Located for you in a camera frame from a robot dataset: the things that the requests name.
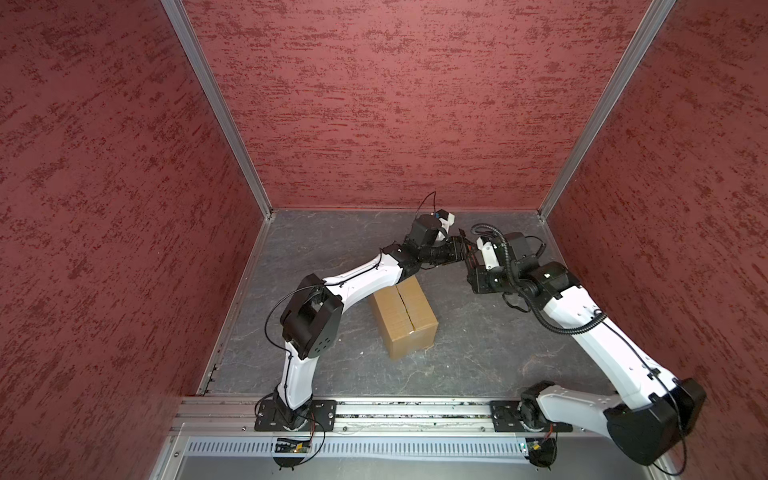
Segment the red wall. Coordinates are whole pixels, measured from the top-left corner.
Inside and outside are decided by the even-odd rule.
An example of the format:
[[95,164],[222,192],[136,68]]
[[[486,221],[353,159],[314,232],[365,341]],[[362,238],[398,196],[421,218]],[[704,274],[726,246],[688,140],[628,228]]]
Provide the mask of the red wall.
[[160,2],[0,31],[0,477],[144,480],[260,214]]
[[190,0],[276,207],[535,209],[648,0]]
[[690,478],[768,476],[768,4],[680,0],[550,223],[568,265],[709,399]]

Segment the metal frame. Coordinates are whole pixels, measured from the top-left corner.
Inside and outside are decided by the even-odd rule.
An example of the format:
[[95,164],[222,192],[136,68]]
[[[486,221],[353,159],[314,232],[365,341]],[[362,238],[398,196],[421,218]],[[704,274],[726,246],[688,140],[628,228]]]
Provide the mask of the metal frame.
[[262,215],[264,215],[265,219],[270,218],[272,216],[270,199],[266,196],[266,191],[250,159],[243,138],[240,136],[240,132],[237,131],[232,113],[227,107],[219,85],[216,83],[214,73],[210,70],[210,65],[205,59],[205,54],[200,46],[200,42],[197,40],[197,36],[194,34],[187,11],[184,10],[181,0],[161,0],[161,2],[170,19],[170,23],[174,26],[176,36],[179,38],[184,52],[187,53],[187,58],[192,64],[197,80],[200,81],[205,96],[208,97],[221,130],[230,143],[232,153],[234,153],[237,163],[240,164],[240,169],[243,171],[251,192],[253,192],[253,197],[259,204]]
[[[249,397],[186,397],[182,400],[179,411],[168,434],[168,440],[153,470],[151,480],[172,480],[181,467],[188,446],[191,442],[210,440],[212,442],[231,441],[232,445],[242,443],[244,439],[272,439],[285,436],[285,433],[255,432],[253,423],[254,406],[260,396]],[[412,439],[434,439],[445,442],[517,442],[516,439],[543,436],[543,432],[534,433],[497,433],[491,418],[490,401],[482,397],[333,397],[339,404],[336,407],[336,424],[333,432],[326,437],[335,443],[370,443],[398,442]],[[561,433],[571,438],[595,438],[598,434],[575,429],[571,433]],[[265,456],[266,452],[256,452],[255,456]],[[514,452],[511,455],[480,455],[488,458],[476,458],[479,461],[516,462]],[[212,456],[221,456],[212,452]],[[339,456],[329,452],[328,456]],[[441,454],[441,460],[449,460],[461,455]],[[661,466],[668,471],[675,471],[669,455],[660,459]],[[655,480],[668,479],[655,468],[648,468],[649,476]]]
[[547,219],[552,212],[555,204],[560,199],[560,196],[565,191],[565,187],[573,177],[574,172],[584,159],[584,155],[589,150],[595,137],[608,118],[608,115],[616,105],[617,100],[621,96],[621,92],[629,83],[632,74],[637,69],[641,60],[645,56],[645,52],[650,47],[651,42],[659,32],[664,20],[667,19],[667,15],[675,4],[675,0],[653,0],[645,12],[645,16],[641,20],[634,33],[632,39],[627,45],[627,49],[621,56],[616,69],[614,70],[611,79],[608,81],[603,90],[603,94],[598,100],[598,104],[595,105],[592,116],[589,117],[587,124],[584,126],[584,130],[581,132],[576,144],[571,149],[571,153],[565,160],[563,168],[558,174],[558,178],[552,184],[552,187],[544,199],[544,202],[539,208],[539,214],[541,218]]
[[266,238],[268,236],[270,226],[272,225],[272,222],[275,220],[275,218],[276,214],[273,214],[272,217],[265,217],[264,222],[261,224],[259,234],[256,237],[256,243],[253,245],[253,249],[250,252],[248,263],[245,265],[243,275],[240,277],[240,282],[237,284],[237,290],[235,290],[235,294],[232,297],[232,303],[230,304],[230,308],[227,311],[227,317],[224,319],[224,323],[221,326],[221,331],[219,332],[219,336],[216,339],[216,346],[214,347],[213,352],[210,354],[208,364],[205,367],[205,373],[203,374],[203,378],[200,380],[200,385],[197,387],[198,395],[205,395],[208,392],[208,384],[210,382],[216,381],[216,372],[218,371],[218,366],[221,365],[224,351],[227,348],[227,342],[230,340],[232,327],[237,321],[237,317],[240,315],[240,310],[243,308],[243,300],[245,299],[246,293],[248,291],[250,281],[253,278],[253,271],[256,269],[256,264],[258,263],[262,250],[264,249],[264,244],[266,243]]

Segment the robotic arm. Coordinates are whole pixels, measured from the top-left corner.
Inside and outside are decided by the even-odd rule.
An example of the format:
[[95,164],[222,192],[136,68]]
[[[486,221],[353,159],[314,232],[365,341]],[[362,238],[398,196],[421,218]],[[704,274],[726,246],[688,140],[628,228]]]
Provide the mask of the robotic arm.
[[424,263],[465,261],[474,293],[521,296],[542,326],[572,335],[616,388],[615,395],[599,396],[539,382],[523,392],[515,413],[526,429],[541,431],[551,422],[589,429],[613,439],[642,465],[650,465],[693,430],[704,390],[693,379],[678,380],[632,342],[565,266],[540,265],[543,248],[534,253],[522,233],[503,234],[479,223],[472,228],[478,235],[473,243],[463,230],[450,237],[453,223],[454,216],[445,210],[424,214],[402,243],[382,248],[368,263],[342,275],[321,280],[311,274],[302,280],[280,317],[286,357],[275,402],[289,428],[306,421],[317,359],[335,342],[343,312],[414,275]]

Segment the gray floor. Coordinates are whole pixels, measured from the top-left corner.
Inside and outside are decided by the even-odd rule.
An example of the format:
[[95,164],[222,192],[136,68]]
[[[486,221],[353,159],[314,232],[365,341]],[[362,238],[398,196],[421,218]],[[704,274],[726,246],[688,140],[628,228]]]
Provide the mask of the gray floor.
[[[402,241],[412,220],[413,214],[402,212],[278,212],[209,390],[262,394],[274,388],[283,352],[263,334],[274,303],[309,273],[322,278],[345,272],[375,257],[379,247]],[[455,227],[469,231],[479,221],[545,237],[533,213],[457,214]],[[548,248],[543,261],[553,260],[554,251]],[[572,338],[549,333],[532,315],[508,308],[498,294],[473,294],[464,263],[424,270],[417,277],[440,322],[435,345],[391,361],[370,306],[361,301],[345,313],[339,340],[318,362],[317,395],[517,397],[543,379],[599,394],[613,390]],[[282,310],[270,320],[276,341]]]
[[180,480],[254,478],[315,480],[402,480],[404,478],[504,478],[514,480],[648,480],[648,468],[633,463],[605,439],[560,439],[558,459],[549,471],[533,465],[481,462],[415,462],[371,458],[314,458],[307,465],[280,471],[271,458],[191,457]]

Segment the cardboard box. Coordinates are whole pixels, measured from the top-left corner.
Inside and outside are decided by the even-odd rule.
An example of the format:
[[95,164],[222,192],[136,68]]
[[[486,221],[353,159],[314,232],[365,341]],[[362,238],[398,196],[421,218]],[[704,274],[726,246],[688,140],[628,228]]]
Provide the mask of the cardboard box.
[[369,302],[392,360],[435,342],[437,319],[415,276],[376,291]]

